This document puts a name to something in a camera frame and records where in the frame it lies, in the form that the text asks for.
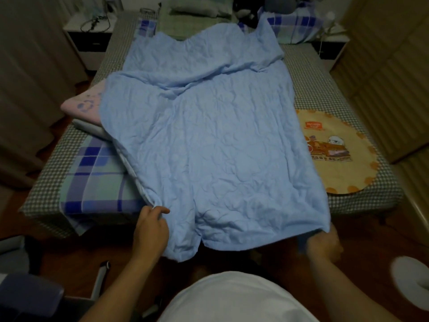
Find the grey chair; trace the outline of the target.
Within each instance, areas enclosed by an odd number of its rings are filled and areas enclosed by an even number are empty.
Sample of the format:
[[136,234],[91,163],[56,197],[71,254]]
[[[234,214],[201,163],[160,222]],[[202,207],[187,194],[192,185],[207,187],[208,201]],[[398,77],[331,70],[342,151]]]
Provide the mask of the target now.
[[40,243],[18,235],[0,239],[0,322],[78,322],[100,297],[109,261],[100,264],[89,298],[65,296],[64,288],[38,275]]

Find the person's right forearm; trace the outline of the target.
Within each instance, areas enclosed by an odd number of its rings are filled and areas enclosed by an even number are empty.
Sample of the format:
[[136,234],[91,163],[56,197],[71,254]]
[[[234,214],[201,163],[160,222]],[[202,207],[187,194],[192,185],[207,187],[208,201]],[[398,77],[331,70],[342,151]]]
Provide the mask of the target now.
[[332,322],[401,322],[369,298],[326,258],[311,258],[310,267]]

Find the blue plaid folded quilt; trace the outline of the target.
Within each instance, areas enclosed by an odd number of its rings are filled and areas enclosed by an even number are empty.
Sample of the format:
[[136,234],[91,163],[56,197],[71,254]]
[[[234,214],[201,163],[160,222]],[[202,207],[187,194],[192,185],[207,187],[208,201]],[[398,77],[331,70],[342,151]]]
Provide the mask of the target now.
[[134,223],[146,205],[113,144],[88,135],[66,173],[59,208],[79,236],[98,225]]

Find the round cartoon print mat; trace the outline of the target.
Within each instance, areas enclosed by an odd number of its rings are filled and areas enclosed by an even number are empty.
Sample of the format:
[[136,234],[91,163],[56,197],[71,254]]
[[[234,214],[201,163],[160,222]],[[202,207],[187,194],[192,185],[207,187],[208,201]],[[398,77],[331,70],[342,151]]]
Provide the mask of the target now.
[[370,186],[381,164],[368,137],[330,113],[296,109],[308,150],[331,195],[351,195]]

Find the white nightstand with lamp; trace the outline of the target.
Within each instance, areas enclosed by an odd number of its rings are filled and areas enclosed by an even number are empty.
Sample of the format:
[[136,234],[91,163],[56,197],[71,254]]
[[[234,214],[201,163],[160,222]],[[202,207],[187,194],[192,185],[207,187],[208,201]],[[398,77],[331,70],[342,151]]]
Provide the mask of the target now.
[[347,29],[337,22],[336,15],[329,11],[324,16],[324,23],[315,39],[310,43],[330,72],[350,41]]

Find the green pillow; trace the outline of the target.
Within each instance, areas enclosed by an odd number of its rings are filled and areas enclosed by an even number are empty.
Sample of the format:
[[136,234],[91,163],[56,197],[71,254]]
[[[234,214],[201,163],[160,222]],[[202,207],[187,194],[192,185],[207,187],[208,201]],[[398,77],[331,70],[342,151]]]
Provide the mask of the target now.
[[170,0],[172,11],[207,17],[230,17],[233,0]]

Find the wooden wardrobe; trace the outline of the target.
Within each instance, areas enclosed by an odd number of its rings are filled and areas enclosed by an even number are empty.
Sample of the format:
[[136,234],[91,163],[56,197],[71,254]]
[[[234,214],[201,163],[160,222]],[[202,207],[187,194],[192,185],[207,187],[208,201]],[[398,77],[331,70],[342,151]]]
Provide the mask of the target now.
[[429,145],[429,0],[352,0],[331,71],[391,164]]

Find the person's left forearm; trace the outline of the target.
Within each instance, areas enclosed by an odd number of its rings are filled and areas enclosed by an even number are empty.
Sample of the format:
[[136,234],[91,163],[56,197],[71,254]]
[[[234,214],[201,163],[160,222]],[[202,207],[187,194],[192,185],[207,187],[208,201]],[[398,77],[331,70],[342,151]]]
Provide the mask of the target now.
[[132,258],[79,322],[130,322],[138,298],[159,257]]

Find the person's white shirt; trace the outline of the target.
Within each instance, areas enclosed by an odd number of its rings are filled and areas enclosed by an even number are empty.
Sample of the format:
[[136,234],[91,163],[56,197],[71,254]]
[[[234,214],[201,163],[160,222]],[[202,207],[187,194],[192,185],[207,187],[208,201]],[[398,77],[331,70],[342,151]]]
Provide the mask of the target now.
[[180,291],[157,322],[319,322],[290,292],[253,274],[227,271]]

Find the light blue blanket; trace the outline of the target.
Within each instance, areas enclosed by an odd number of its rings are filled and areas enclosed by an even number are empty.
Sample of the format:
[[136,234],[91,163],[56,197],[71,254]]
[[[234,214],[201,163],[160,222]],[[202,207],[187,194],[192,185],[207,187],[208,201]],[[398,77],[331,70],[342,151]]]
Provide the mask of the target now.
[[168,259],[330,230],[283,58],[267,20],[220,23],[138,36],[106,79],[101,124],[145,202],[170,209]]

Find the grey checked bed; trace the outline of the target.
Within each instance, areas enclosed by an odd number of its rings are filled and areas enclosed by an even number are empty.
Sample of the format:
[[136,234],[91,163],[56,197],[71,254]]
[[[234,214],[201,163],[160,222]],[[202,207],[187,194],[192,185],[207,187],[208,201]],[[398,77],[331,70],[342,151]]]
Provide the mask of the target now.
[[[295,109],[314,109],[330,113],[350,123],[372,141],[366,128],[324,68],[314,48],[309,44],[298,44],[282,45],[282,49],[293,81]],[[59,193],[66,173],[88,135],[90,134],[75,128],[73,124],[67,127],[19,209],[26,218],[40,224],[57,238],[76,235],[59,208]],[[378,150],[377,154],[381,167],[376,180],[370,186],[351,195],[328,195],[330,212],[333,215],[385,213],[399,205],[403,191],[387,161]]]

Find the pink folded towel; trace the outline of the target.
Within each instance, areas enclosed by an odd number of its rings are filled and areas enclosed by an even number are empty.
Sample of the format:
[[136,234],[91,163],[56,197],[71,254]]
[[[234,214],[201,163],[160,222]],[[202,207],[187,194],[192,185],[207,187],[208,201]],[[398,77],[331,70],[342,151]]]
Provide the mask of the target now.
[[105,89],[105,79],[87,91],[64,101],[60,109],[74,119],[79,119],[101,127],[99,106]]

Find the person's left hand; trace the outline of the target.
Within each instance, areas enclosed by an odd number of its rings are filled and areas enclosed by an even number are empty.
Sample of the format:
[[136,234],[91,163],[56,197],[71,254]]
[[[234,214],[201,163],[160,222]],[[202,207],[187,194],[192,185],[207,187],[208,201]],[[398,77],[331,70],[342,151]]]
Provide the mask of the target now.
[[164,217],[148,218],[149,207],[152,206],[144,206],[139,214],[133,234],[132,259],[154,266],[166,249],[169,227]]

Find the white slipper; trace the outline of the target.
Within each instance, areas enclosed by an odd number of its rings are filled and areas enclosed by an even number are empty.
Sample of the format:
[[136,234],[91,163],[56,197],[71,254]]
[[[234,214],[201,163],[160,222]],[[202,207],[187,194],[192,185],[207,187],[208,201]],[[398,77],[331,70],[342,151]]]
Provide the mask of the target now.
[[429,312],[429,267],[408,256],[393,260],[390,273],[399,293],[411,304]]

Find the person's right hand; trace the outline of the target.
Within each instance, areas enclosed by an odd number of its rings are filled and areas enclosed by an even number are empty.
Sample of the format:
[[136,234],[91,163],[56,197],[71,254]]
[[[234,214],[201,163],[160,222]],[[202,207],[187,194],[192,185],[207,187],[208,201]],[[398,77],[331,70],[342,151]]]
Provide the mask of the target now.
[[308,238],[305,253],[311,264],[335,263],[344,251],[337,229],[330,223],[329,232],[319,231]]

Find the blue plaid pillow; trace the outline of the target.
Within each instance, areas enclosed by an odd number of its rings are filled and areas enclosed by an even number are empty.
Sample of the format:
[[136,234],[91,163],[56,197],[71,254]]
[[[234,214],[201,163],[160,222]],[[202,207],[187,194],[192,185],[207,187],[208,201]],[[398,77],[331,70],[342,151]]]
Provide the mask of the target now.
[[266,19],[279,44],[300,44],[313,40],[324,24],[324,17],[313,2],[300,2],[291,14],[267,12],[261,7],[258,19]]

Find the green checked sheet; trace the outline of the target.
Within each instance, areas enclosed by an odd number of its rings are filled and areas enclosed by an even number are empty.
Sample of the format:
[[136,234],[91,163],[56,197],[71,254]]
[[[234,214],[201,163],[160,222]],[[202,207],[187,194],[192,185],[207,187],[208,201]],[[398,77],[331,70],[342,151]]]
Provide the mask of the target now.
[[155,34],[163,33],[178,41],[184,41],[199,32],[219,23],[238,24],[236,16],[231,18],[211,18],[201,15],[190,15],[172,12],[169,8],[161,8],[155,28]]

